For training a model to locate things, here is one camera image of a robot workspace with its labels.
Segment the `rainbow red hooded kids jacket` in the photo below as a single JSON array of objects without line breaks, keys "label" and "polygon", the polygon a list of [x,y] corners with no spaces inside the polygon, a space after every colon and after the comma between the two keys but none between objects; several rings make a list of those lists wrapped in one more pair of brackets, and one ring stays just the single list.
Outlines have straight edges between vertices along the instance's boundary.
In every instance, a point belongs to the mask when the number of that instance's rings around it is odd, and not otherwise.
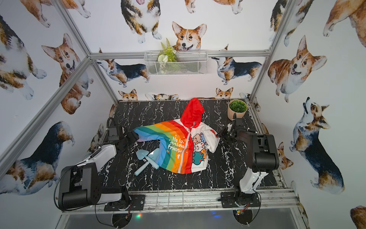
[{"label": "rainbow red hooded kids jacket", "polygon": [[205,112],[197,98],[189,101],[180,119],[137,127],[133,131],[139,142],[160,141],[155,162],[159,167],[177,174],[203,171],[209,162],[208,153],[214,153],[220,137],[202,122]]}]

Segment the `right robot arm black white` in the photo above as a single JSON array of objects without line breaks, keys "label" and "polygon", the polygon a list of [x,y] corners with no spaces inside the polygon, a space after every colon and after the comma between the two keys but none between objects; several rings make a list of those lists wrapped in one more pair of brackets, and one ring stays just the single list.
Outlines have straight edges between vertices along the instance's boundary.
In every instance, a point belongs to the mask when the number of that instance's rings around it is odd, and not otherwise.
[{"label": "right robot arm black white", "polygon": [[217,136],[226,144],[233,142],[246,145],[248,166],[244,177],[239,181],[235,191],[237,200],[252,198],[262,180],[279,167],[275,139],[270,134],[259,134],[254,130],[238,126],[235,123],[220,131]]}]

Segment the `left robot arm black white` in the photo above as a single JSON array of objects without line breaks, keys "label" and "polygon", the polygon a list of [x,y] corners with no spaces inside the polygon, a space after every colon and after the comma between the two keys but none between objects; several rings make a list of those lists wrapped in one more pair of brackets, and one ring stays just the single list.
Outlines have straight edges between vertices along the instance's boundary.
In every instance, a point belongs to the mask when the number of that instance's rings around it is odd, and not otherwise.
[{"label": "left robot arm black white", "polygon": [[127,189],[104,187],[99,172],[118,152],[125,152],[138,138],[134,131],[121,137],[114,136],[112,142],[99,146],[84,161],[65,167],[54,191],[54,194],[58,194],[54,198],[55,206],[61,211],[73,211],[98,204],[115,204],[128,208],[132,201]]}]

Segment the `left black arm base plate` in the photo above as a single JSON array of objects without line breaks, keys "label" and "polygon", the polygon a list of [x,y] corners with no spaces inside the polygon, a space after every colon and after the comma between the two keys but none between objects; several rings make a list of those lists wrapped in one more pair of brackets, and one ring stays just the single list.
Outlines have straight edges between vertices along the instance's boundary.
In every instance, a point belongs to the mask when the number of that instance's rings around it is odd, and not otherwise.
[{"label": "left black arm base plate", "polygon": [[107,203],[104,207],[105,212],[112,211],[142,211],[144,209],[145,195],[130,195],[127,199]]}]

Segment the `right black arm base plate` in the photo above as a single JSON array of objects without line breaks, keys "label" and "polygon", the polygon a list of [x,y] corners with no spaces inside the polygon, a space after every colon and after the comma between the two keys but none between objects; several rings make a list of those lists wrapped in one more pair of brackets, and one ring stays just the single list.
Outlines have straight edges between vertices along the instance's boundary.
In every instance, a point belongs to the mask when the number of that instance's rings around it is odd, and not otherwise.
[{"label": "right black arm base plate", "polygon": [[258,194],[245,194],[242,192],[221,192],[220,198],[222,207],[225,208],[244,208],[259,207],[261,201]]}]

